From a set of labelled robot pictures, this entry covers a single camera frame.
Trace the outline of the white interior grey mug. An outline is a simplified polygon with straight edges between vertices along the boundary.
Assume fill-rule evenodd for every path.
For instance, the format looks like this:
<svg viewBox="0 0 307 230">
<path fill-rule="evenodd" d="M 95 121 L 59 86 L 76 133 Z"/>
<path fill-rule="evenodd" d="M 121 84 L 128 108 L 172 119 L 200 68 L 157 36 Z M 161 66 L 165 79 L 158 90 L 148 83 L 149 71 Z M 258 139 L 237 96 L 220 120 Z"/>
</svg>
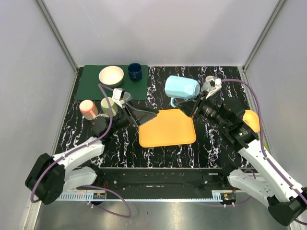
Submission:
<svg viewBox="0 0 307 230">
<path fill-rule="evenodd" d="M 133 100 L 133 97 L 132 97 L 132 95 L 131 95 L 130 93 L 124 92 L 123 100 L 124 100 L 125 102 L 128 102 L 128 101 Z"/>
</svg>

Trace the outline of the light green mug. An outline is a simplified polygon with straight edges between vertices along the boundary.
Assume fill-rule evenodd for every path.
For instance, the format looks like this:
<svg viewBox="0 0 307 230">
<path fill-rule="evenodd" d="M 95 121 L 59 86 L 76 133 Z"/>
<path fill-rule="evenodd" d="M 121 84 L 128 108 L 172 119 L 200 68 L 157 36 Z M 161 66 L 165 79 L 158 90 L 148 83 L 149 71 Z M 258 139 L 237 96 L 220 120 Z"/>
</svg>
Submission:
<svg viewBox="0 0 307 230">
<path fill-rule="evenodd" d="M 107 103 L 106 98 L 104 98 L 101 103 L 101 109 L 103 111 L 104 114 L 110 116 L 111 114 L 113 114 L 113 116 L 116 116 L 116 114 L 118 113 L 118 106 L 116 103 L 114 103 L 114 101 L 112 100 L 111 97 L 108 97 L 109 103 L 111 105 L 111 108 L 109 108 L 109 105 Z"/>
</svg>

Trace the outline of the pink mug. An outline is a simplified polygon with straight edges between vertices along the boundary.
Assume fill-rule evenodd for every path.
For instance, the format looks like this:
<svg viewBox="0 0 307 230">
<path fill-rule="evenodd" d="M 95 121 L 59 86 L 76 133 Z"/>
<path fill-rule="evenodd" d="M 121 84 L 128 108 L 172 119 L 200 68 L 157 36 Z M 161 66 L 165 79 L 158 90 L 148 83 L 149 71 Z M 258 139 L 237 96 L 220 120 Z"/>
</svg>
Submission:
<svg viewBox="0 0 307 230">
<path fill-rule="evenodd" d="M 83 100 L 79 105 L 83 117 L 87 120 L 94 120 L 98 116 L 98 109 L 93 101 Z"/>
</svg>

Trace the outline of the white mug blue handle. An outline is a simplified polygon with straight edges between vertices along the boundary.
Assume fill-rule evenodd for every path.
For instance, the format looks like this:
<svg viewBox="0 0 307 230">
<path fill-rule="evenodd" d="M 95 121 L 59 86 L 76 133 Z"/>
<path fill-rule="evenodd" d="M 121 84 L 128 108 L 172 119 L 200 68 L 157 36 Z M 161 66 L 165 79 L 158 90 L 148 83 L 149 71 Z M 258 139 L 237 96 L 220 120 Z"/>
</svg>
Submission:
<svg viewBox="0 0 307 230">
<path fill-rule="evenodd" d="M 171 98 L 170 105 L 176 107 L 174 104 L 175 98 L 179 99 L 193 99 L 200 93 L 199 83 L 190 78 L 169 76 L 165 82 L 165 93 Z"/>
</svg>

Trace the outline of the orange interior blue mug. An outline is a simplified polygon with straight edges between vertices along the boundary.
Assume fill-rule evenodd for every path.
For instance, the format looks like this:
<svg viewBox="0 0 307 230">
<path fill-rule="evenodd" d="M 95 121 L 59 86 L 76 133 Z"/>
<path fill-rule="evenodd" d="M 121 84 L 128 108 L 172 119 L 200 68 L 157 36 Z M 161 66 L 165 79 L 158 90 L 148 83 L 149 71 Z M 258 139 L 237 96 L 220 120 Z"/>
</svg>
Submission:
<svg viewBox="0 0 307 230">
<path fill-rule="evenodd" d="M 99 119 L 99 118 L 109 119 L 109 116 L 106 114 L 98 114 L 94 119 Z"/>
</svg>

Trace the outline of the light blue footed mug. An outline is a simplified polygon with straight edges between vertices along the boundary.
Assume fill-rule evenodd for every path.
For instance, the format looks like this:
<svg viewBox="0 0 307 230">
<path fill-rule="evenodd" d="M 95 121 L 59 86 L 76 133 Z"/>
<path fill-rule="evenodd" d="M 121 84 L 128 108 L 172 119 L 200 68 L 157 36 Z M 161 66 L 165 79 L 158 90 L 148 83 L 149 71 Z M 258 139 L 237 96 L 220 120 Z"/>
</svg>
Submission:
<svg viewBox="0 0 307 230">
<path fill-rule="evenodd" d="M 209 92 L 210 86 L 207 82 L 204 82 L 202 87 L 201 87 L 201 91 L 202 92 Z"/>
</svg>

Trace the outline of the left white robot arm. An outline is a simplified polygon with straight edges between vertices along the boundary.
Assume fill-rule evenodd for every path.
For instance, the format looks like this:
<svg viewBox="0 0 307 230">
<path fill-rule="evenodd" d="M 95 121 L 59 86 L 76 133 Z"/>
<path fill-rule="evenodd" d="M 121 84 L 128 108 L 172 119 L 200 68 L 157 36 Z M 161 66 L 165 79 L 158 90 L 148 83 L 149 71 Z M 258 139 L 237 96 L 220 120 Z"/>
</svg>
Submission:
<svg viewBox="0 0 307 230">
<path fill-rule="evenodd" d="M 92 136 L 82 144 L 53 156 L 41 154 L 25 181 L 31 191 L 31 202 L 49 205 L 63 192 L 86 185 L 100 189 L 104 183 L 103 172 L 96 166 L 82 166 L 83 163 L 101 156 L 118 130 L 129 125 L 140 127 L 156 118 L 158 113 L 157 109 L 139 107 L 134 100 L 126 102 L 114 117 L 96 116 L 92 122 Z"/>
</svg>

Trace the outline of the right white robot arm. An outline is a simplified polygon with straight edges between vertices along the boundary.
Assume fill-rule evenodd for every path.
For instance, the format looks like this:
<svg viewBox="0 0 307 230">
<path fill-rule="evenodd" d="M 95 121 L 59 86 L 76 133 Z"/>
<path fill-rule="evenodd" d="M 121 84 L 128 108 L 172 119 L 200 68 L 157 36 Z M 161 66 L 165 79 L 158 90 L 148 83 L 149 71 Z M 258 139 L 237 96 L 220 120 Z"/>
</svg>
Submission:
<svg viewBox="0 0 307 230">
<path fill-rule="evenodd" d="M 272 155 L 262 147 L 258 134 L 243 121 L 246 110 L 239 100 L 231 98 L 218 103 L 205 96 L 176 102 L 186 116 L 203 116 L 222 127 L 224 140 L 235 152 L 249 161 L 264 182 L 229 167 L 218 177 L 224 190 L 238 188 L 260 201 L 281 225 L 289 226 L 307 209 L 307 189 L 288 174 Z"/>
</svg>

